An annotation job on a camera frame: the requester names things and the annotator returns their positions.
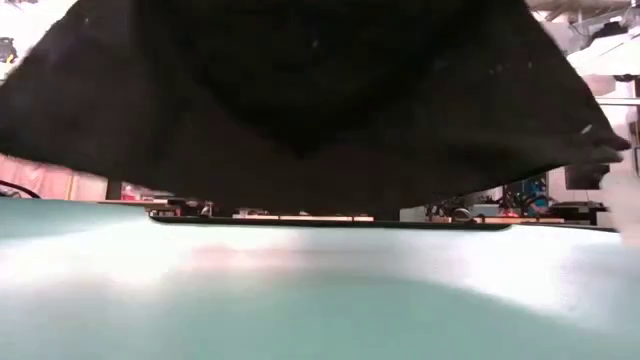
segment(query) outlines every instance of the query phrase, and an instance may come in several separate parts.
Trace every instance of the mint green table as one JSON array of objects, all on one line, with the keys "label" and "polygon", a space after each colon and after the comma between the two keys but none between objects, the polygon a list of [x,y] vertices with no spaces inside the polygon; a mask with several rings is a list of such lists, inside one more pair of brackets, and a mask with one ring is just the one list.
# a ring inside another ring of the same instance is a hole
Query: mint green table
[{"label": "mint green table", "polygon": [[0,199],[0,359],[637,360],[640,253],[619,240]]}]

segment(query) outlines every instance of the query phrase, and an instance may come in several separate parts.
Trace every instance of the black cloth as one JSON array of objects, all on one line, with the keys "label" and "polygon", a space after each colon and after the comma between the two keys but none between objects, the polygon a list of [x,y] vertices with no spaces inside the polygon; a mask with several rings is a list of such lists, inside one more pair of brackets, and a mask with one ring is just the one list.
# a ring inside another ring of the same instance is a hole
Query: black cloth
[{"label": "black cloth", "polygon": [[0,152],[224,207],[375,213],[628,146],[520,0],[79,0],[0,87]]}]

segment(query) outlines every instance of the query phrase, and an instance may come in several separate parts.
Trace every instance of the light teal surface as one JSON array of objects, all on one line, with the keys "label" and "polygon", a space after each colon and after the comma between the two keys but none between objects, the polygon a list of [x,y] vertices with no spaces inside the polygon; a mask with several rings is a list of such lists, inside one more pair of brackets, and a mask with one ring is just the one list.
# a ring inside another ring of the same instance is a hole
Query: light teal surface
[{"label": "light teal surface", "polygon": [[163,225],[0,199],[0,359],[639,359],[616,234]]}]

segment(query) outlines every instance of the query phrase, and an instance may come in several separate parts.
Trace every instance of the black fabric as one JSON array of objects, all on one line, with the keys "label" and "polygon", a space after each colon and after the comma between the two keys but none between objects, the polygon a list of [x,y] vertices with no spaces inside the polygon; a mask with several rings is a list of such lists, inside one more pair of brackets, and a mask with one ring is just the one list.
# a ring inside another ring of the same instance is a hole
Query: black fabric
[{"label": "black fabric", "polygon": [[223,207],[387,211],[628,146],[513,0],[79,0],[0,87],[0,152]]}]

